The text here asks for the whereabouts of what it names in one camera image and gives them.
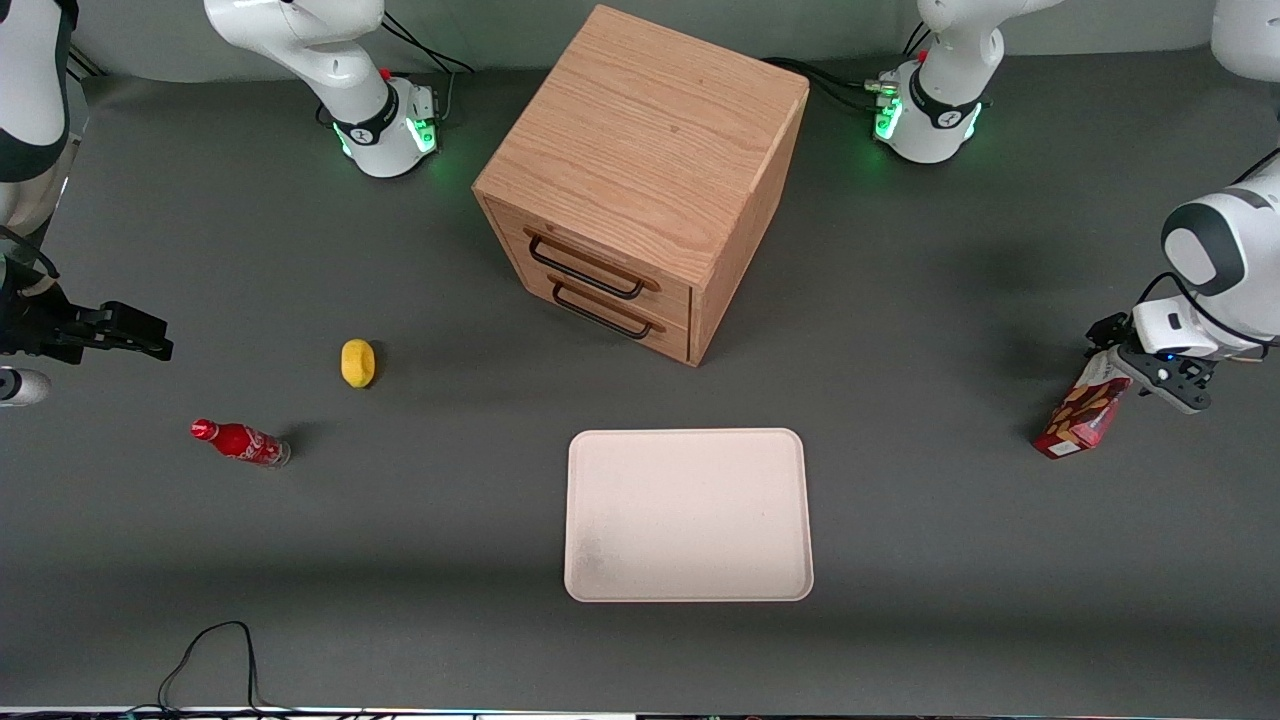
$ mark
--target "wooden cabinet top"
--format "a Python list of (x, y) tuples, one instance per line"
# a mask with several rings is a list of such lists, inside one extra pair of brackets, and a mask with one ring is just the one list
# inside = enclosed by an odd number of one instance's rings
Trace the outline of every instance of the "wooden cabinet top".
[(598, 5), (475, 187), (703, 287), (808, 91)]

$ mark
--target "red bottle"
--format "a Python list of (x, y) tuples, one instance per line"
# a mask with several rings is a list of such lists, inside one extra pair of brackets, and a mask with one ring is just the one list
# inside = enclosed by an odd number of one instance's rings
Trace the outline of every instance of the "red bottle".
[(233, 460), (265, 468), (279, 468), (289, 461), (289, 443), (239, 423), (219, 425), (200, 419), (191, 424), (191, 434)]

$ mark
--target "black metal handle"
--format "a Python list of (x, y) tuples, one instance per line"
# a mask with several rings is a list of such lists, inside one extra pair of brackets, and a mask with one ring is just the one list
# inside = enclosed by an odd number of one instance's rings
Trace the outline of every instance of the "black metal handle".
[(573, 313), (576, 315), (581, 315), (582, 318), (586, 318), (588, 320), (591, 320), (593, 323), (599, 323), (599, 324), (609, 328), (611, 331), (621, 334), (621, 336), (630, 337), (631, 340), (644, 340), (644, 338), (649, 337), (649, 331), (653, 329), (653, 323), (645, 323), (644, 324), (644, 329), (640, 329), (640, 331), (628, 331), (628, 329), (623, 328), (622, 325), (612, 322), (612, 320), (607, 320), (607, 319), (596, 315), (595, 313), (591, 313), (590, 310), (588, 310), (585, 307), (580, 307), (577, 305), (573, 305), (568, 300), (564, 300), (563, 297), (559, 296), (559, 291), (561, 290), (564, 290), (564, 283), (556, 283), (556, 287), (552, 288), (552, 300), (554, 300), (557, 305), (559, 305), (561, 307), (568, 310), (570, 313)]
[(644, 290), (644, 281), (636, 281), (636, 286), (634, 288), (631, 288), (631, 290), (622, 290), (622, 288), (613, 287), (609, 283), (600, 282), (600, 281), (598, 281), (598, 279), (595, 279), (591, 275), (588, 275), (585, 273), (580, 273), (579, 270), (575, 270), (573, 268), (570, 268), (568, 265), (566, 265), (563, 263), (558, 263), (556, 260), (552, 260), (550, 258), (548, 258), (548, 256), (541, 255), (540, 252), (538, 252), (538, 246), (543, 243), (541, 236), (539, 236), (536, 233), (530, 233), (530, 236), (532, 237), (532, 240), (529, 241), (529, 254), (534, 256), (534, 260), (538, 260), (539, 263), (541, 263), (543, 265), (547, 265), (548, 268), (557, 269), (557, 270), (564, 273), (566, 275), (568, 275), (568, 277), (571, 277), (571, 278), (573, 278), (576, 281), (581, 281), (581, 282), (584, 282), (584, 283), (594, 287), (595, 290), (599, 290), (602, 292), (607, 292), (607, 293), (609, 293), (613, 297), (617, 297), (620, 300), (635, 300), (636, 296), (640, 295), (640, 291)]

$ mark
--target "drawer front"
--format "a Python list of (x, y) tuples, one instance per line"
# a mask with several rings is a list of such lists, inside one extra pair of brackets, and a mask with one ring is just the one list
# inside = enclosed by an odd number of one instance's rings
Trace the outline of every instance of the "drawer front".
[(689, 325), (689, 286), (653, 269), (636, 268), (626, 258), (603, 258), (584, 250), (549, 223), (493, 199), (485, 200), (499, 228), (507, 252), (526, 283), (548, 273), (594, 290), (614, 306), (680, 327)]
[(543, 273), (527, 279), (531, 281), (527, 283), (529, 292), (538, 297), (673, 360), (689, 361), (689, 329), (684, 325), (646, 316), (557, 273)]

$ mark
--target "red cardboard box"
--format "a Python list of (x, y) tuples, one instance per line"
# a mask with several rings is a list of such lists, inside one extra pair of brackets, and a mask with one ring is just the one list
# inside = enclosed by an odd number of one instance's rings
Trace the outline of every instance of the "red cardboard box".
[(1032, 445), (1053, 460), (1097, 447), (1130, 384), (1133, 378), (1121, 373), (1106, 352), (1098, 352)]

